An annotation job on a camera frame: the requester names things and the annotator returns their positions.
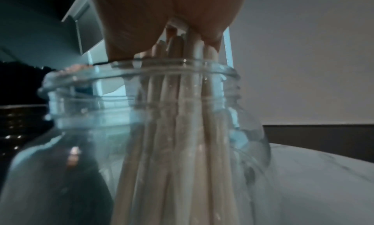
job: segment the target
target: bundle of wooden sticks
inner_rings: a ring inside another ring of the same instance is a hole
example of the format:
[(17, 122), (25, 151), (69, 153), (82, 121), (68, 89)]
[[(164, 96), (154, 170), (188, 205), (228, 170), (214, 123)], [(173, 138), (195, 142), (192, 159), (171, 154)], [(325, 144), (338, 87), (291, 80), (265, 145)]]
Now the bundle of wooden sticks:
[[(159, 41), (141, 57), (218, 61), (217, 51), (204, 46), (192, 30), (184, 37), (174, 36), (168, 45)], [(192, 100), (223, 98), (221, 81), (219, 74), (196, 72), (150, 76), (142, 82), (147, 102), (178, 104), (161, 110), (159, 120), (137, 129), (124, 159), (111, 225), (241, 224), (228, 115), (220, 111), (222, 103)]]

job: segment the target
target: kitchen counter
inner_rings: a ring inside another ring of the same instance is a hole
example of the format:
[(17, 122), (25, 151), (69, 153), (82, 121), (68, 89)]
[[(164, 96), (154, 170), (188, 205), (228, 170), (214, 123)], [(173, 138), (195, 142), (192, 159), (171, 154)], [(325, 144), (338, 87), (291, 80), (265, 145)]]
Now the kitchen counter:
[(374, 223), (374, 164), (272, 144), (282, 225)]

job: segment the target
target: gray wall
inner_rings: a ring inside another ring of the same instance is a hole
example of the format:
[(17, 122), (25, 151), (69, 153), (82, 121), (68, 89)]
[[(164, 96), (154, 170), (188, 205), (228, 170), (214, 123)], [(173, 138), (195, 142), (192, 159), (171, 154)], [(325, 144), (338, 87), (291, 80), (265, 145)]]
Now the gray wall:
[(33, 66), (87, 63), (79, 53), (74, 22), (61, 23), (47, 2), (33, 1), (0, 0), (0, 46)]
[(374, 0), (247, 0), (230, 27), (263, 124), (374, 123)]

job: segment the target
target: jar rim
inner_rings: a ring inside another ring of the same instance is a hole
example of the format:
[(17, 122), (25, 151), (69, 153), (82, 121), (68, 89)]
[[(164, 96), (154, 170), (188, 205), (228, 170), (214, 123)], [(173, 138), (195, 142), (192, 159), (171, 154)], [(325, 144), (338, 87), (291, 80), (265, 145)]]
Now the jar rim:
[(213, 62), (211, 60), (193, 60), (184, 58), (134, 59), (95, 65), (92, 68), (82, 69), (69, 74), (61, 74), (59, 72), (48, 73), (43, 81), (42, 87), (38, 90), (38, 93), (39, 95), (45, 95), (46, 93), (54, 91), (60, 87), (100, 79), (117, 77), (130, 78), (142, 74), (152, 75), (182, 73), (222, 74), (237, 80), (239, 79), (238, 73), (232, 67)]

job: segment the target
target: marble countertop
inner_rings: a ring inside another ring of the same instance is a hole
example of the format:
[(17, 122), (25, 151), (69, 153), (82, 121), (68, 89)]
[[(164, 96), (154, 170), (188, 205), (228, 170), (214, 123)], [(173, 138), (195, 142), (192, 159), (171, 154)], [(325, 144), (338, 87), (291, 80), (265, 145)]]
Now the marble countertop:
[(282, 225), (374, 224), (374, 164), (272, 144)]

